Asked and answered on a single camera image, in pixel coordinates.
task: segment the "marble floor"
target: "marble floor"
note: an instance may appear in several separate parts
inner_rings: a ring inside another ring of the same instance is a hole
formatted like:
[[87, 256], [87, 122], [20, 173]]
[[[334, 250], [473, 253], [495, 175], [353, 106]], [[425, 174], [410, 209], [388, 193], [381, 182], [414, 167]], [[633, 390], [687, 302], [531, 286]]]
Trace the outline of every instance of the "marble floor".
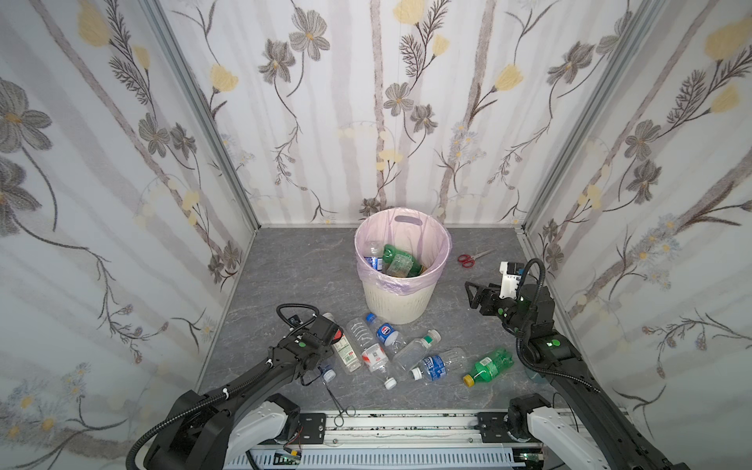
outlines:
[[[499, 262], [524, 261], [513, 229], [450, 229], [453, 249], [426, 313], [398, 329], [407, 337], [424, 335], [428, 329], [441, 333], [434, 349], [442, 352], [461, 346], [474, 362], [498, 346], [514, 351], [514, 338], [498, 319], [483, 317], [468, 306], [464, 283], [499, 282]], [[225, 384], [265, 358], [269, 346], [287, 333], [287, 326], [274, 308], [284, 302], [316, 305], [332, 312], [341, 325], [365, 316], [362, 284], [355, 270], [355, 229], [261, 229], [238, 281], [235, 297], [208, 361], [201, 391]], [[456, 261], [462, 253], [495, 248], [466, 269]], [[302, 313], [308, 318], [309, 313]], [[385, 390], [361, 367], [354, 374], [338, 374], [330, 388], [343, 406], [356, 409], [506, 408], [509, 399], [539, 392], [553, 395], [548, 384], [534, 384], [516, 362], [503, 377], [490, 384], [468, 388], [462, 382], [466, 371], [450, 373], [436, 382], [402, 381]], [[333, 409], [320, 381], [309, 387], [295, 382], [280, 393], [304, 410]]]

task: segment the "white trash can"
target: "white trash can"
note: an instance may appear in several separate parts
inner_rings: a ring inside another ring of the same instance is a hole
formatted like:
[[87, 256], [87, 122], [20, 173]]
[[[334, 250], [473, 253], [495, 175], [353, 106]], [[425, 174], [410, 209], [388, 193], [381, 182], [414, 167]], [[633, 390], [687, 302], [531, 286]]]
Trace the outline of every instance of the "white trash can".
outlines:
[[[364, 258], [373, 240], [408, 251], [426, 271], [404, 278], [376, 271]], [[370, 216], [355, 232], [357, 271], [368, 309], [395, 325], [415, 321], [426, 310], [451, 250], [449, 232], [423, 212], [393, 208]]]

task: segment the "red scissors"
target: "red scissors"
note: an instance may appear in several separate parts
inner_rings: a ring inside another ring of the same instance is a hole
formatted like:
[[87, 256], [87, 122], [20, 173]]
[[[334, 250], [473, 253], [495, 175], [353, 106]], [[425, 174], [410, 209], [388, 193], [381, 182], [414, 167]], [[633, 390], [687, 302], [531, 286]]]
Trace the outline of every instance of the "red scissors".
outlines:
[[457, 261], [459, 261], [459, 264], [463, 266], [463, 268], [472, 268], [475, 265], [475, 260], [480, 258], [481, 256], [486, 256], [488, 253], [491, 253], [493, 250], [486, 250], [482, 253], [478, 253], [477, 255], [459, 255], [457, 257]]

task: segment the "white bottle cap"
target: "white bottle cap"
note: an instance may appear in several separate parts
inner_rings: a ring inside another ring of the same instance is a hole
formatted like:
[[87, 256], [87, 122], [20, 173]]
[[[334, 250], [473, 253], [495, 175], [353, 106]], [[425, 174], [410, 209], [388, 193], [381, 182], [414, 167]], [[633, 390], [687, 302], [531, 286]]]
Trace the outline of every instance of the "white bottle cap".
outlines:
[[331, 369], [324, 372], [324, 375], [323, 375], [324, 381], [327, 383], [333, 381], [335, 377], [337, 377], [337, 372], [334, 372]]

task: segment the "wall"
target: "wall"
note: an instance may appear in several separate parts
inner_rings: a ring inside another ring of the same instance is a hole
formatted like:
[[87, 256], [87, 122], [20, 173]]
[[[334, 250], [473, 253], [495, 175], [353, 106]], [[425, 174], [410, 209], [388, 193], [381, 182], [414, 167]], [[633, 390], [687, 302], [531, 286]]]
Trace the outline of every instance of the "wall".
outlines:
[[251, 232], [136, 2], [5, 2], [0, 56], [2, 465], [119, 468]]
[[596, 376], [691, 468], [747, 468], [752, 8], [669, 2], [529, 227]]
[[520, 223], [635, 3], [162, 0], [279, 224]]

